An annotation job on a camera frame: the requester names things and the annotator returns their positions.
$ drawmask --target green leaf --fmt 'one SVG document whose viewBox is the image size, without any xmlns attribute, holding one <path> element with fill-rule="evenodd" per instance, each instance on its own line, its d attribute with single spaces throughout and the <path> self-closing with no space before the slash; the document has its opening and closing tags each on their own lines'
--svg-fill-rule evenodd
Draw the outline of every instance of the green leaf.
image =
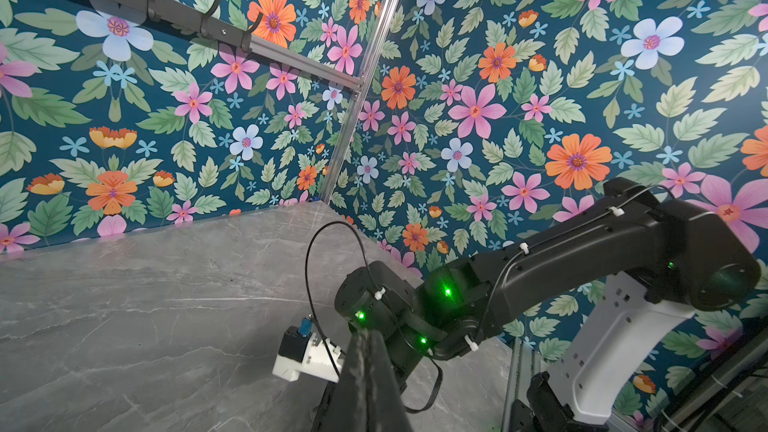
<svg viewBox="0 0 768 432">
<path fill-rule="evenodd" d="M 38 29 L 50 30 L 52 34 L 58 36 L 68 36 L 78 29 L 74 15 L 59 9 L 47 8 L 45 9 L 45 14 L 24 12 L 23 14 L 16 14 L 15 17 L 19 22 L 37 27 Z"/>
<path fill-rule="evenodd" d="M 69 194 L 59 194 L 48 202 L 40 201 L 34 210 L 27 212 L 29 233 L 50 237 L 64 230 L 72 217 Z"/>
</svg>

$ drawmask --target floral wallpaper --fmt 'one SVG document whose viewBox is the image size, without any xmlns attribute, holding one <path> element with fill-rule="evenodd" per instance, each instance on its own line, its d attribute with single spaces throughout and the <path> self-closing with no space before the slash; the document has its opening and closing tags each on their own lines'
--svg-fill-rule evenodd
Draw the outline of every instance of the floral wallpaper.
<svg viewBox="0 0 768 432">
<path fill-rule="evenodd" d="M 353 74 L 377 2 L 214 15 L 264 13 L 256 36 Z M 0 0 L 0 21 L 0 253 L 317 197 L 348 90 L 111 0 Z"/>
<path fill-rule="evenodd" d="M 762 259 L 748 300 L 670 332 L 622 389 L 619 413 L 655 417 L 768 315 L 768 0 L 401 5 L 332 203 L 414 274 L 565 221 L 616 176 L 715 212 Z M 502 339 L 557 360 L 603 290 Z"/>
</svg>

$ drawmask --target marble surface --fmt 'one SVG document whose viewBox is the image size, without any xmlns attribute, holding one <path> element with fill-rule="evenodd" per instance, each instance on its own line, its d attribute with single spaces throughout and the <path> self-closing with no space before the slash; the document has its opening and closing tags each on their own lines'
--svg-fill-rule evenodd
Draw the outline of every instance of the marble surface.
<svg viewBox="0 0 768 432">
<path fill-rule="evenodd" d="M 271 371 L 283 332 L 310 311 L 306 246 L 339 218 L 315 202 L 0 260 L 0 430 L 308 430 L 325 382 Z M 417 282 L 363 241 L 370 260 Z M 350 333 L 332 301 L 360 265 L 340 226 L 312 247 L 312 299 L 343 347 Z M 492 339 L 442 362 L 440 395 L 410 416 L 414 430 L 499 426 L 510 356 Z M 406 404 L 420 408 L 435 377 L 423 361 Z"/>
</svg>

